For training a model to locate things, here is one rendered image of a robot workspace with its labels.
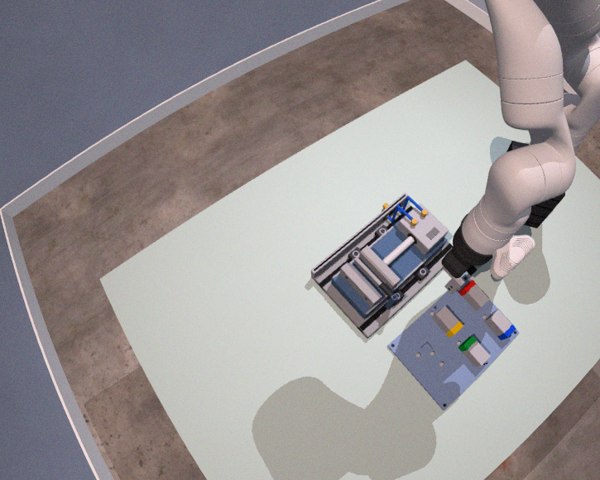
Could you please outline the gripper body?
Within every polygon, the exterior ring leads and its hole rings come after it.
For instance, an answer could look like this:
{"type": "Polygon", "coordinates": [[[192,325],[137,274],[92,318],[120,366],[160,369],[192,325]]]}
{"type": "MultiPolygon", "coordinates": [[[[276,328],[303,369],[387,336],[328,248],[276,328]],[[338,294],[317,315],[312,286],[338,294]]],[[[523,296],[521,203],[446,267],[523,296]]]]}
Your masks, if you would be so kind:
{"type": "Polygon", "coordinates": [[[481,266],[492,259],[490,272],[500,280],[532,252],[535,240],[529,235],[513,235],[506,240],[488,237],[476,224],[476,206],[463,218],[454,234],[453,248],[441,263],[454,278],[459,278],[471,266],[481,266]]]}

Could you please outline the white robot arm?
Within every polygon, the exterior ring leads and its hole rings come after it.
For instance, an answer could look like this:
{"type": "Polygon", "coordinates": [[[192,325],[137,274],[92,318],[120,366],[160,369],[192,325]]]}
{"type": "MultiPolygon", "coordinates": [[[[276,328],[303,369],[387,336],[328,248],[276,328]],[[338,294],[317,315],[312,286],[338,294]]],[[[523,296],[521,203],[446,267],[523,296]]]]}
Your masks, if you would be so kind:
{"type": "Polygon", "coordinates": [[[531,206],[568,190],[574,152],[600,120],[600,0],[484,1],[502,117],[530,134],[529,146],[494,161],[474,211],[485,235],[506,240],[526,223],[531,206]],[[564,78],[577,94],[564,94],[564,78]]]}

